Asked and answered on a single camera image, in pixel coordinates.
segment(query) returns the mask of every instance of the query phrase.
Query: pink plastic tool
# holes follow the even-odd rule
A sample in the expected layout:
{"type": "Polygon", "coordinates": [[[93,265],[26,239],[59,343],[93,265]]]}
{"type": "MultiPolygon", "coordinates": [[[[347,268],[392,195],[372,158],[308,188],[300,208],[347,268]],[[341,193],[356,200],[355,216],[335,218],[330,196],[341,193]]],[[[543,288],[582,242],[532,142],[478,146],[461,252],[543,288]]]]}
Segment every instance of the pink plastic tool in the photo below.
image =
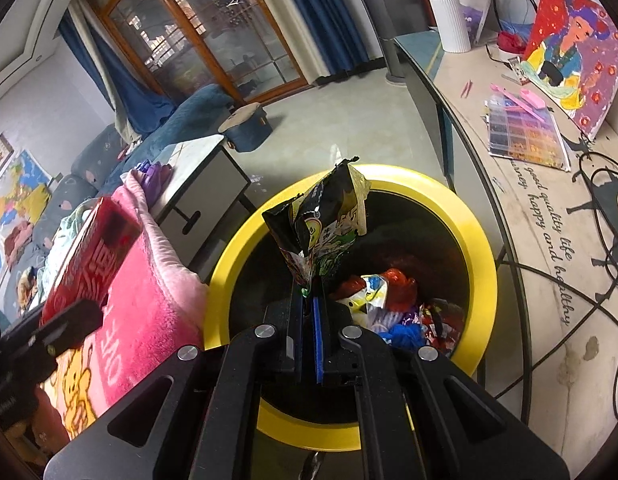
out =
{"type": "Polygon", "coordinates": [[[542,110],[543,108],[547,108],[545,101],[538,94],[534,94],[531,90],[526,88],[520,89],[520,97],[522,97],[525,101],[527,101],[532,107],[536,110],[542,110]]]}
{"type": "Polygon", "coordinates": [[[533,108],[531,108],[528,104],[526,104],[526,102],[522,101],[521,99],[518,99],[514,94],[507,92],[504,88],[499,87],[498,85],[492,83],[490,85],[490,88],[492,89],[492,91],[494,92],[500,92],[501,94],[503,94],[505,97],[508,97],[509,99],[511,99],[513,102],[515,102],[515,104],[517,104],[520,108],[522,108],[523,110],[525,110],[529,115],[531,115],[532,117],[536,118],[538,121],[540,121],[541,123],[545,124],[546,121],[539,116],[534,110],[533,108]]]}

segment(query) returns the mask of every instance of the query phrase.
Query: white vase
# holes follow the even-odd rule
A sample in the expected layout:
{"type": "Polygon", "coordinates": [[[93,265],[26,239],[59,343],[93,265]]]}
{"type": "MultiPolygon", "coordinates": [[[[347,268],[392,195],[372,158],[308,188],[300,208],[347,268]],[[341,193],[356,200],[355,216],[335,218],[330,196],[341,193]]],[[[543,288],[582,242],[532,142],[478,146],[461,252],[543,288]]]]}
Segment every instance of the white vase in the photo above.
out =
{"type": "Polygon", "coordinates": [[[445,52],[469,52],[467,23],[459,0],[429,0],[438,25],[442,50],[445,52]]]}

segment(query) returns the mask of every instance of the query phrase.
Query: pink blanket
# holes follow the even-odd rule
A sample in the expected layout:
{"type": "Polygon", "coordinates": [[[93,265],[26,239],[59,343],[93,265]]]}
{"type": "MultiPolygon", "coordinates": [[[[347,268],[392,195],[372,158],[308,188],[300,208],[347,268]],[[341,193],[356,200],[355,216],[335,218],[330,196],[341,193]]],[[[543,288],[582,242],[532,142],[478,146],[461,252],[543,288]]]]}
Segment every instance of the pink blanket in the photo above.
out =
{"type": "Polygon", "coordinates": [[[140,221],[142,235],[111,285],[102,328],[82,349],[61,355],[57,374],[44,384],[70,438],[180,346],[202,345],[207,286],[180,263],[134,173],[113,199],[140,221]]]}

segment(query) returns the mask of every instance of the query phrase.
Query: beige curtain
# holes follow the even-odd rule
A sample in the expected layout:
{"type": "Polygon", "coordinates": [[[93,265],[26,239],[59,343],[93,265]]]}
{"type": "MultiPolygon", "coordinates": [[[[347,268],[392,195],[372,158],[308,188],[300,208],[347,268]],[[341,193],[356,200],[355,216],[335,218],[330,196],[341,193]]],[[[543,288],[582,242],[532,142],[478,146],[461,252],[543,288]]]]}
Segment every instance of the beige curtain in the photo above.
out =
{"type": "Polygon", "coordinates": [[[309,84],[331,75],[293,0],[265,0],[309,84]]]}
{"type": "Polygon", "coordinates": [[[133,144],[135,141],[140,140],[140,135],[136,133],[136,131],[129,123],[129,119],[126,116],[126,110],[124,110],[120,95],[118,95],[118,91],[113,85],[113,81],[111,80],[108,74],[108,70],[106,69],[102,61],[102,57],[100,57],[100,53],[96,47],[96,44],[93,41],[93,37],[91,35],[89,27],[87,26],[87,18],[84,12],[83,3],[81,1],[72,0],[69,3],[69,14],[71,15],[73,25],[75,25],[80,39],[84,43],[84,46],[87,48],[87,51],[89,52],[91,59],[95,63],[98,72],[100,72],[102,81],[105,84],[106,93],[109,97],[109,102],[111,103],[116,114],[116,130],[125,140],[125,142],[127,142],[128,144],[133,144]]]}

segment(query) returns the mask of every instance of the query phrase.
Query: red painting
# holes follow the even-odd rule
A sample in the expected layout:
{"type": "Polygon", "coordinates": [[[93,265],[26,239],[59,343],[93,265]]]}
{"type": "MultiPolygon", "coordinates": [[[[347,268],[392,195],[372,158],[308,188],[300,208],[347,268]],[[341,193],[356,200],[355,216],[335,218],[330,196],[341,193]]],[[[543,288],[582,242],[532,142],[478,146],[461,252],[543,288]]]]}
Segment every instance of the red painting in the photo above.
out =
{"type": "Polygon", "coordinates": [[[521,67],[593,139],[618,88],[618,29],[591,0],[540,0],[521,67]]]}

